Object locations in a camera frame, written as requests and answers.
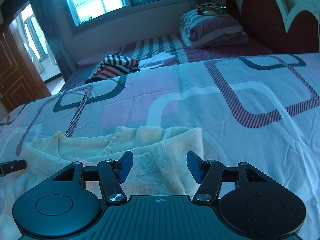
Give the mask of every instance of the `red headboard panel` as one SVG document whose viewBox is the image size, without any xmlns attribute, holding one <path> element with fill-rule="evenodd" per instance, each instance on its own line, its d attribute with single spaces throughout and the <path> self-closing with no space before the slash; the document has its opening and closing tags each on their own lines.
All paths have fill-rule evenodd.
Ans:
<svg viewBox="0 0 320 240">
<path fill-rule="evenodd" d="M 276 54 L 319 52 L 318 21 L 309 11 L 300 12 L 288 33 L 276 0 L 226 0 L 230 14 L 247 34 Z"/>
</svg>

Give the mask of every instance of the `mattress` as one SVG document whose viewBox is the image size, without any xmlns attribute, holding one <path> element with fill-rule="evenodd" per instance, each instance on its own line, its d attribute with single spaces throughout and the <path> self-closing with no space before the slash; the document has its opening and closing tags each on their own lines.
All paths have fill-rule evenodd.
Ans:
<svg viewBox="0 0 320 240">
<path fill-rule="evenodd" d="M 228 45 L 207 49 L 188 48 L 180 34 L 164 35 L 156 38 L 137 41 L 123 46 L 119 54 L 125 57 L 134 57 L 138 60 L 151 58 L 161 52 L 167 52 L 177 56 L 178 62 L 197 62 L 211 59 L 221 59 L 223 57 L 255 56 L 273 54 L 271 50 L 261 45 L 252 38 L 248 44 Z M 115 50 L 107 49 L 79 61 L 79 67 L 67 80 L 61 92 L 71 88 L 84 85 L 86 78 L 92 73 L 97 63 L 104 57 L 109 56 Z"/>
<path fill-rule="evenodd" d="M 200 127 L 204 158 L 248 162 L 295 193 L 320 237 L 320 54 L 232 57 L 145 70 L 21 106 L 0 126 L 0 162 L 61 131 L 96 137 L 118 126 Z M 10 176 L 0 179 L 0 208 Z"/>
</svg>

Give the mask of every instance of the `window sill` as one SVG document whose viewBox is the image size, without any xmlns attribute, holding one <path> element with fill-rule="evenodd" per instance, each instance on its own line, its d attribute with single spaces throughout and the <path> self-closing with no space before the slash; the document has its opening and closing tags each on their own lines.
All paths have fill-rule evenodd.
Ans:
<svg viewBox="0 0 320 240">
<path fill-rule="evenodd" d="M 143 11 L 143 10 L 148 10 L 160 6 L 166 6 L 170 4 L 178 4 L 178 3 L 187 3 L 191 2 L 191 0 L 156 0 L 152 2 L 146 2 L 143 4 L 139 5 L 133 5 L 133 6 L 125 6 L 120 9 L 108 12 L 106 14 L 103 14 L 99 17 L 96 17 L 90 21 L 84 22 L 78 26 L 74 26 L 73 21 L 70 22 L 70 29 L 72 33 L 72 37 L 79 35 L 83 32 L 86 32 L 94 27 L 97 27 L 99 25 L 102 25 L 106 22 L 115 20 L 117 18 L 126 16 L 128 14 L 132 14 L 135 12 Z"/>
</svg>

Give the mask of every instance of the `doorway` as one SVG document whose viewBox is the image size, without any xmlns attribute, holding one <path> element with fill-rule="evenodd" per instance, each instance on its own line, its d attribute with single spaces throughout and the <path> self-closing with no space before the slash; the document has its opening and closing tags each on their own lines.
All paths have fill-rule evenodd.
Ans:
<svg viewBox="0 0 320 240">
<path fill-rule="evenodd" d="M 30 4 L 17 16 L 16 21 L 23 44 L 41 79 L 52 95 L 59 93 L 65 81 Z"/>
</svg>

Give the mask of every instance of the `door panel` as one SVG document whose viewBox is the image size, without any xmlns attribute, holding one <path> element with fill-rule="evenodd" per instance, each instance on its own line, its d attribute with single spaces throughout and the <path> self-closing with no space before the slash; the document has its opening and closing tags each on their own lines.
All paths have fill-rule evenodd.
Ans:
<svg viewBox="0 0 320 240">
<path fill-rule="evenodd" d="M 10 112 L 16 107 L 50 96 L 33 65 L 15 20 L 0 35 L 0 100 Z"/>
</svg>

